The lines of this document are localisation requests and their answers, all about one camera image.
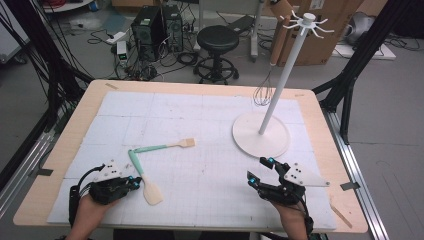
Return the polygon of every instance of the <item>white pole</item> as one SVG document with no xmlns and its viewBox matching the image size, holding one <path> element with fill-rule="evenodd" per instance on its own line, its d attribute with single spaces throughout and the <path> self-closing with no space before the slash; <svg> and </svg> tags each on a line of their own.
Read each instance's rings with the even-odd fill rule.
<svg viewBox="0 0 424 240">
<path fill-rule="evenodd" d="M 307 18 L 312 14 L 305 14 L 302 23 L 304 25 L 310 25 L 311 22 L 315 20 L 315 16 L 313 19 Z M 287 83 L 287 79 L 293 69 L 294 63 L 296 62 L 297 56 L 299 55 L 300 49 L 302 48 L 303 42 L 305 41 L 306 35 L 308 35 L 309 28 L 305 28 L 301 25 L 299 29 L 299 33 L 297 34 L 296 40 L 294 41 L 292 50 L 290 51 L 289 57 L 287 58 L 286 65 L 284 66 L 283 72 L 281 73 L 280 81 L 278 82 L 277 88 L 275 89 L 275 93 L 272 96 L 271 103 L 269 104 L 268 110 L 265 114 L 264 120 L 262 122 L 261 128 L 259 129 L 259 134 L 263 135 L 266 127 L 268 126 L 269 120 L 274 112 L 275 106 L 277 106 L 278 100 L 280 99 L 281 93 L 283 92 L 284 86 Z"/>
</svg>

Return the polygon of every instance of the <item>power strip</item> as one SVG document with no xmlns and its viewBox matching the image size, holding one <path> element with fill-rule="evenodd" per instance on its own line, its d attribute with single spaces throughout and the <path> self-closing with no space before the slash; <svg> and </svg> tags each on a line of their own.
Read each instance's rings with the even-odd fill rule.
<svg viewBox="0 0 424 240">
<path fill-rule="evenodd" d="M 106 40 L 106 42 L 110 43 L 110 44 L 114 44 L 117 41 L 119 41 L 119 39 L 121 39 L 123 36 L 125 36 L 126 33 L 124 32 L 118 32 L 115 35 L 113 35 L 113 38 L 109 38 L 108 40 Z"/>
</svg>

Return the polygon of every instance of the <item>floor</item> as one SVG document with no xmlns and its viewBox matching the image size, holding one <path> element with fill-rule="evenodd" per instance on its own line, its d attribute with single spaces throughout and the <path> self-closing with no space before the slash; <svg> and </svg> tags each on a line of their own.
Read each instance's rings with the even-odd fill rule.
<svg viewBox="0 0 424 240">
<path fill-rule="evenodd" d="M 121 25 L 109 27 L 125 31 L 131 21 L 122 20 L 114 11 L 101 10 L 96 13 L 104 24 L 113 19 Z M 96 78 L 115 77 L 114 59 L 110 46 L 89 44 L 90 31 L 78 31 L 67 35 L 72 53 Z M 414 40 L 406 40 L 411 46 Z M 239 69 L 240 78 L 230 85 L 258 86 L 269 69 L 270 54 L 259 48 L 255 63 L 249 59 L 250 43 L 241 38 L 240 45 L 226 57 Z M 374 203 L 390 239 L 421 239 L 424 236 L 424 188 L 421 181 L 424 170 L 424 51 L 409 51 L 389 46 L 396 55 L 395 61 L 371 60 L 355 85 L 350 118 L 349 139 L 362 170 Z M 326 65 L 294 67 L 286 87 L 312 89 L 336 77 L 348 59 L 331 57 Z M 159 73 L 177 69 L 156 65 Z M 273 86 L 282 68 L 271 74 Z M 185 67 L 163 74 L 152 81 L 196 83 L 192 67 Z M 31 64 L 0 65 L 0 169 L 3 169 L 22 141 L 47 108 L 46 97 Z M 28 178 L 9 209 L 0 215 L 1 239 L 54 239 L 66 234 L 69 229 L 20 227 L 13 224 L 13 215 L 26 191 L 31 186 Z M 189 238 L 190 233 L 179 233 L 180 238 Z M 372 239 L 363 234 L 328 234 L 330 239 Z M 99 229 L 95 239 L 111 239 L 110 229 Z"/>
</svg>

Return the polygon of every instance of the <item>teal spatula handle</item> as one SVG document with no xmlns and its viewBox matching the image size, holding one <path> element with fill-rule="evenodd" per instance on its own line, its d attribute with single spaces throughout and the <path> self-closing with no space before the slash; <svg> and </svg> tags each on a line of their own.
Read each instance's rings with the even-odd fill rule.
<svg viewBox="0 0 424 240">
<path fill-rule="evenodd" d="M 166 145 L 157 145 L 157 146 L 136 148 L 133 151 L 135 153 L 141 153 L 141 152 L 148 152 L 148 151 L 158 150 L 158 149 L 167 148 L 167 147 L 168 146 Z"/>
<path fill-rule="evenodd" d="M 140 176 L 144 173 L 143 168 L 141 167 L 140 161 L 138 160 L 137 155 L 135 155 L 133 150 L 128 150 L 128 155 L 130 156 L 131 162 L 133 163 L 135 169 L 137 169 Z"/>
</svg>

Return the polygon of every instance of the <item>human hand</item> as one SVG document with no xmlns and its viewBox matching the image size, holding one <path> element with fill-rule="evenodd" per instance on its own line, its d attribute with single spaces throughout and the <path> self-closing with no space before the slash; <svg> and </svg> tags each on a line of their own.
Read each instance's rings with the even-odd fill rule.
<svg viewBox="0 0 424 240">
<path fill-rule="evenodd" d="M 307 240 L 304 209 L 298 205 L 283 206 L 278 203 L 271 204 L 280 214 L 281 224 L 290 240 Z"/>
<path fill-rule="evenodd" d="M 93 200 L 90 194 L 80 199 L 77 215 L 71 232 L 66 240 L 86 240 L 96 229 L 106 212 L 115 206 L 119 200 L 108 205 L 102 205 Z"/>
</svg>

